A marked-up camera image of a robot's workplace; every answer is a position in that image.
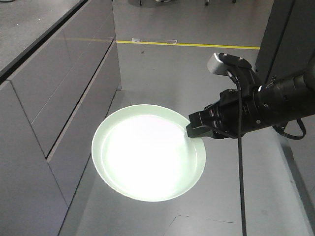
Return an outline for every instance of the gray floor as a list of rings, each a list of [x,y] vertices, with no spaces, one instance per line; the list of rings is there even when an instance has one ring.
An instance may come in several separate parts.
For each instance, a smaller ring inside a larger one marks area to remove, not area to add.
[[[114,0],[117,40],[259,46],[271,5],[271,0],[214,0],[208,7],[202,0],[143,0],[140,7],[137,0]],[[233,17],[220,18],[227,13]],[[217,101],[220,91],[234,88],[227,77],[207,70],[213,52],[251,63],[257,56],[257,50],[160,45],[118,44],[118,50],[123,90],[117,91],[109,113],[147,103],[185,117]],[[204,143],[207,162],[199,182],[186,194],[160,203],[116,193],[89,160],[60,235],[241,235],[237,142],[205,138]],[[275,133],[253,132],[243,143],[248,235],[312,235]]]

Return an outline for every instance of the plate rim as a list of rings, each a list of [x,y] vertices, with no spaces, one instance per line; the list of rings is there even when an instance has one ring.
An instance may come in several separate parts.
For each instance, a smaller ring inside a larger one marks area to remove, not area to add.
[[[109,119],[110,117],[114,116],[116,113],[118,112],[121,112],[122,110],[126,110],[126,109],[132,109],[132,107],[140,107],[140,106],[148,106],[148,107],[159,107],[160,109],[165,109],[165,110],[168,110],[168,111],[171,111],[172,113],[175,113],[176,115],[180,116],[181,118],[185,119],[188,123],[189,123],[189,120],[184,117],[183,115],[181,115],[180,113],[172,110],[172,109],[169,109],[167,107],[163,107],[163,106],[159,106],[159,105],[154,105],[154,104],[136,104],[136,105],[130,105],[130,106],[126,106],[126,107],[123,107],[121,109],[118,109],[117,111],[113,112],[112,114],[110,114],[109,116],[107,116],[101,123],[100,125],[97,127],[94,135],[93,135],[93,139],[92,139],[92,145],[91,145],[91,156],[92,156],[92,160],[93,160],[93,164],[94,164],[94,167],[96,168],[96,171],[98,173],[98,175],[102,178],[102,180],[109,186],[111,187],[113,190],[115,190],[116,192],[130,198],[130,199],[135,199],[135,200],[139,200],[139,201],[144,201],[144,202],[164,202],[164,201],[168,201],[168,200],[171,200],[171,199],[174,199],[174,198],[177,198],[183,194],[185,194],[186,192],[188,192],[190,189],[192,189],[196,183],[199,181],[199,179],[201,178],[202,176],[202,173],[205,169],[205,164],[206,164],[206,149],[205,149],[205,145],[204,145],[204,142],[202,141],[202,138],[190,138],[192,139],[193,141],[193,146],[195,148],[195,151],[196,151],[196,155],[197,155],[197,160],[198,161],[202,161],[202,169],[201,171],[199,172],[199,174],[196,176],[196,179],[195,181],[193,182],[193,184],[188,188],[188,189],[185,189],[183,192],[180,192],[179,194],[176,194],[174,196],[171,196],[169,198],[165,198],[165,199],[162,199],[162,200],[147,200],[145,198],[141,199],[141,198],[135,198],[135,197],[131,197],[131,196],[128,196],[126,195],[125,193],[121,192],[120,189],[116,189],[114,188],[111,184],[108,183],[108,181],[106,181],[106,179],[104,178],[104,176],[100,173],[100,170],[99,170],[99,167],[97,167],[97,164],[95,163],[95,155],[93,155],[93,149],[95,148],[95,137],[96,137],[96,134],[98,133],[99,129],[102,127],[102,125],[106,122],[107,119]]]

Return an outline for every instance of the white plate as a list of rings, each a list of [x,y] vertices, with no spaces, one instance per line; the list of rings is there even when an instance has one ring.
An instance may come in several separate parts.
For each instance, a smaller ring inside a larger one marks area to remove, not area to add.
[[[141,201],[178,197],[199,180],[206,162],[201,138],[189,138],[189,121],[165,107],[134,105],[116,111],[98,127],[92,159],[117,192]]]

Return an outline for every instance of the gray wall panel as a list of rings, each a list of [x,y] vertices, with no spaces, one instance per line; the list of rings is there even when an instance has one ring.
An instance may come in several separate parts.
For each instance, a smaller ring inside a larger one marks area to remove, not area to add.
[[[56,236],[66,203],[10,82],[0,100],[0,235]]]

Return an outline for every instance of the drawer front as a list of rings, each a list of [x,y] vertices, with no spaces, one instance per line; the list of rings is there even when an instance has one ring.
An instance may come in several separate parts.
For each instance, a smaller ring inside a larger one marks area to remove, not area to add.
[[[106,30],[108,29],[107,21],[103,27],[96,34],[97,39],[106,38],[108,34]],[[31,123],[46,156],[112,41],[113,37],[108,37],[102,40],[94,40],[88,45],[87,51],[77,60],[36,119]]]
[[[112,32],[112,26],[105,24],[111,12],[110,0],[88,1],[10,76],[9,80],[30,122],[33,122],[80,56],[88,52],[91,39],[100,29]],[[103,33],[101,39],[108,40],[108,34]]]
[[[0,235],[56,236],[67,205],[9,81],[0,100]]]
[[[72,64],[62,32],[40,47],[8,80],[32,122]]]
[[[91,153],[89,138],[83,112],[79,107],[47,159],[68,206]]]
[[[117,45],[113,43],[47,158],[68,205],[91,153],[93,134],[119,82]]]
[[[81,105],[91,138],[99,124],[105,119],[120,78],[117,45],[113,43],[89,85],[89,92]]]

